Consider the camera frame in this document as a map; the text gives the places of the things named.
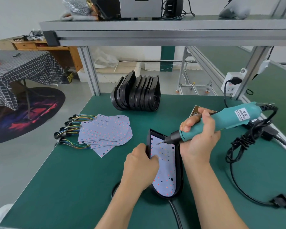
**checkered tablecloth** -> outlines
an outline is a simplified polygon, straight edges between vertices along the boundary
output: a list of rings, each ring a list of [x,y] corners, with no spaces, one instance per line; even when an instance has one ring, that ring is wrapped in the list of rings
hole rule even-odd
[[[11,82],[23,79],[47,85],[62,82],[63,69],[48,51],[0,51],[0,63],[0,106],[13,110],[17,110],[18,104]]]

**green table surface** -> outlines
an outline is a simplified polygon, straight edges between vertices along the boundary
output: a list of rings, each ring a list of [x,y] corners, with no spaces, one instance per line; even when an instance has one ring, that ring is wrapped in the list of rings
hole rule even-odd
[[[81,113],[127,115],[133,131],[132,139],[123,146],[116,146],[103,158],[91,149],[56,146],[0,226],[22,229],[94,228],[111,200],[113,186],[122,177],[126,155],[139,143],[146,143],[150,128],[166,135],[178,129],[194,105],[216,111],[224,107],[219,96],[162,95],[156,112],[121,112],[112,106],[109,94],[92,97]],[[66,120],[61,119],[62,126]],[[225,154],[230,142],[244,132],[240,126],[222,131],[210,159],[214,172],[249,228],[286,229],[286,209],[256,205],[231,183]],[[239,185],[259,200],[267,201],[277,194],[286,193],[286,151],[276,142],[259,139],[234,165],[234,170]],[[174,202],[183,228],[200,228],[185,173],[182,194]],[[133,210],[129,228],[177,229],[177,224],[168,202],[147,189]]]
[[[197,47],[224,75],[240,71],[246,67],[250,53],[236,46],[199,46]],[[286,69],[273,63],[259,74],[248,88],[253,96],[246,95],[250,101],[260,103],[274,102],[279,108],[273,118],[274,125],[286,135]]]

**white label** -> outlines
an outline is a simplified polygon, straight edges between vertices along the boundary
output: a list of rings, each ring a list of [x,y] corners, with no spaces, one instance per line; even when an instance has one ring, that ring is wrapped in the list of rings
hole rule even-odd
[[[244,121],[250,119],[250,116],[245,108],[241,108],[235,111],[239,121]]]

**electric screwdriver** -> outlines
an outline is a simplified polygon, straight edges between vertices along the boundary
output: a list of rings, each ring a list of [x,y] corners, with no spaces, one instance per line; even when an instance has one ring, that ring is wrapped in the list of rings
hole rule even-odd
[[[256,102],[249,104],[241,104],[235,107],[224,108],[223,110],[210,114],[215,120],[215,131],[229,129],[238,125],[246,125],[250,120],[258,118],[262,113],[262,109],[256,105]],[[202,133],[202,120],[191,127],[189,132],[177,130],[167,136],[163,142],[165,144],[175,144],[180,141],[191,140],[194,136]]]

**round rug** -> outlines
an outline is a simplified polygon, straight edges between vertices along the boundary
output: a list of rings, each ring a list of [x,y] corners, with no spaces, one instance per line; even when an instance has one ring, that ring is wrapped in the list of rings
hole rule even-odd
[[[65,102],[65,94],[56,88],[30,88],[43,96],[29,91],[30,119],[28,119],[28,105],[25,92],[18,97],[18,110],[7,107],[0,108],[0,143],[26,134],[52,118]]]

